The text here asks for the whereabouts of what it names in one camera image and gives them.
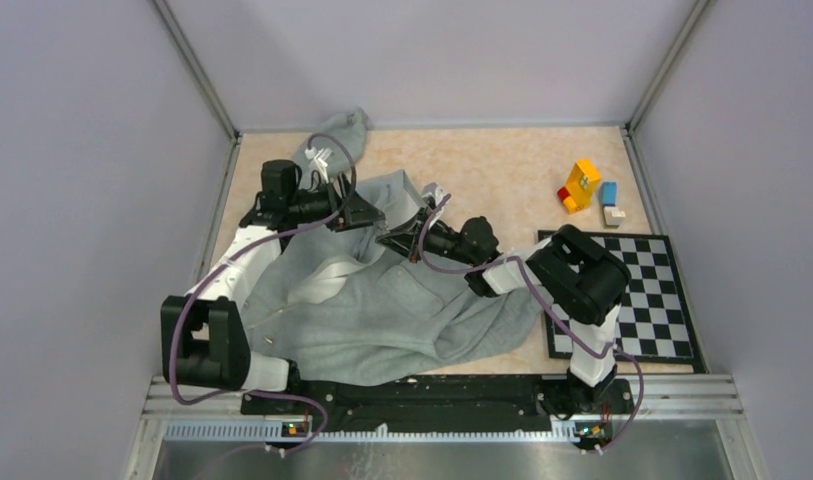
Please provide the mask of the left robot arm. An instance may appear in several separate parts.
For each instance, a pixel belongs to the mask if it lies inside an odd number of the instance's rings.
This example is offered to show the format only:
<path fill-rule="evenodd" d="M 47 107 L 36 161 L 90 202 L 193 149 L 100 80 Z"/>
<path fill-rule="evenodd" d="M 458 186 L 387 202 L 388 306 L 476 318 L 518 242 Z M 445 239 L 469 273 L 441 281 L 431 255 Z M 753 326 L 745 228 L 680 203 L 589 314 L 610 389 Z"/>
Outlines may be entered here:
<path fill-rule="evenodd" d="M 301 404 L 303 388 L 289 377 L 290 362 L 253 352 L 242 306 L 291 237 L 319 227 L 367 228 L 385 219 L 357 193 L 354 173 L 329 179 L 319 171 L 308 188 L 301 186 L 302 178 L 291 160 L 265 162 L 261 189 L 225 254 L 188 293 L 171 295 L 161 305 L 163 375 L 178 403 L 198 403 L 180 392 L 181 386 L 194 386 L 205 388 L 207 398 L 264 391 L 265 401 L 284 414 Z"/>

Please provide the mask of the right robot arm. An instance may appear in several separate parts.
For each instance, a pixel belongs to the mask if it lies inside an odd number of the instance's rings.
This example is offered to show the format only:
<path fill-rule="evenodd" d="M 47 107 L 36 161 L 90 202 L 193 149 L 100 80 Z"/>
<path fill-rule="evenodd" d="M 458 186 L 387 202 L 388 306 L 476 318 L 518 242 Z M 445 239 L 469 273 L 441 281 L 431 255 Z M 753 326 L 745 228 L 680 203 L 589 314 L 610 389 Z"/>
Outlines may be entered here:
<path fill-rule="evenodd" d="M 481 297 L 544 289 L 540 303 L 545 311 L 559 307 L 566 316 L 554 324 L 571 338 L 572 356 L 565 381 L 545 394 L 542 407 L 568 420 L 608 400 L 619 351 L 615 325 L 631 275 L 589 235 L 563 225 L 530 250 L 503 254 L 485 217 L 471 218 L 455 230 L 424 207 L 377 242 L 412 263 L 434 254 L 462 264 L 460 274 Z"/>

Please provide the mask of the grey zip-up jacket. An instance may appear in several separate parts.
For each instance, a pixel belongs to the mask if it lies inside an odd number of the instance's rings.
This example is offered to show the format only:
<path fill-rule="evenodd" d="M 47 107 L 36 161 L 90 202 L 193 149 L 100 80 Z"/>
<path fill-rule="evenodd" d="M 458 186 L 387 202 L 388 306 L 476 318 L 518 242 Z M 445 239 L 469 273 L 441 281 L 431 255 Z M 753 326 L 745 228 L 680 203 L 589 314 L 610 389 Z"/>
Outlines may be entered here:
<path fill-rule="evenodd" d="M 526 289 L 480 297 L 456 262 L 412 263 L 376 228 L 291 237 L 241 309 L 250 348 L 302 378 L 375 386 L 518 348 L 541 306 Z"/>

